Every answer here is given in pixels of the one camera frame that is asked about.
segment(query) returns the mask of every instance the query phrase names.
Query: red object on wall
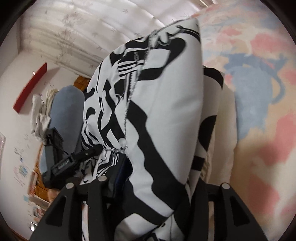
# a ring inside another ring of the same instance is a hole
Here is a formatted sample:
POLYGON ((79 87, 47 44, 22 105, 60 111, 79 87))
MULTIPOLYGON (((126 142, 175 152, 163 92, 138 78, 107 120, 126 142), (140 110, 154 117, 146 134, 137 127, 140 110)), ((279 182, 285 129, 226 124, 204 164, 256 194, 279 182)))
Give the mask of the red object on wall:
POLYGON ((35 75, 30 79, 27 85, 23 88, 22 92, 20 93, 19 97, 15 101, 13 109, 19 113, 24 102, 28 98, 29 94, 34 89, 35 85, 41 79, 41 77, 47 72, 47 63, 41 66, 41 68, 35 73, 35 75))

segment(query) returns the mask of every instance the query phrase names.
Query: white curtain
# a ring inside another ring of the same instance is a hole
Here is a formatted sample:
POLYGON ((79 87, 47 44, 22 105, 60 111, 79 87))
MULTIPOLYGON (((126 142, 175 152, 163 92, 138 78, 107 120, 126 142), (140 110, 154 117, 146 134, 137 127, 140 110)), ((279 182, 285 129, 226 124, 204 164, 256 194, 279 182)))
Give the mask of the white curtain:
POLYGON ((21 48, 91 77, 121 44, 210 4, 210 0, 37 0, 22 16, 21 48))

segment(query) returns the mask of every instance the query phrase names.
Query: black and white fabric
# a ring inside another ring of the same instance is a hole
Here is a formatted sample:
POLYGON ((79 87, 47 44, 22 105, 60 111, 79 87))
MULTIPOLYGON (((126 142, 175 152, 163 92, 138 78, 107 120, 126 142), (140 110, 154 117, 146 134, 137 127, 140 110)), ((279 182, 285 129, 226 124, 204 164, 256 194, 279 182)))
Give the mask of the black and white fabric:
POLYGON ((104 151, 84 164, 82 183, 120 153, 133 167, 122 204, 109 208, 114 240, 184 238, 223 86, 201 56, 198 21, 177 21, 114 50, 89 83, 82 143, 104 151))

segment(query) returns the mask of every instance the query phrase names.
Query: poster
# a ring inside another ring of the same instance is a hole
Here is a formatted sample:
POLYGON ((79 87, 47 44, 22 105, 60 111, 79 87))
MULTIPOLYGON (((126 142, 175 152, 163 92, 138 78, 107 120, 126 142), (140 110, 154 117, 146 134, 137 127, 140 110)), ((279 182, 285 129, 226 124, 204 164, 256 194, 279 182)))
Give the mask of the poster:
POLYGON ((1 179, 1 157, 4 149, 5 144, 5 136, 0 133, 0 179, 1 179))

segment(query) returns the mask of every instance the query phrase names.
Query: metal screw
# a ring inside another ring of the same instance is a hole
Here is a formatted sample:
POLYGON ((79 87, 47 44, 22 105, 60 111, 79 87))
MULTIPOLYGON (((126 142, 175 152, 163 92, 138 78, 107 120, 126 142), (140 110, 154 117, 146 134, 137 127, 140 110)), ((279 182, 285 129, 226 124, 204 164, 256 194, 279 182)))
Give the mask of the metal screw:
POLYGON ((104 182, 104 181, 107 180, 107 177, 106 177, 106 176, 99 176, 99 177, 98 177, 98 180, 99 180, 100 182, 104 182))
POLYGON ((67 183, 67 185, 66 185, 66 188, 67 189, 71 189, 73 187, 74 187, 74 184, 73 183, 67 183))
POLYGON ((224 189, 229 189, 230 186, 229 186, 228 183, 223 183, 223 184, 222 184, 222 188, 224 188, 224 189))

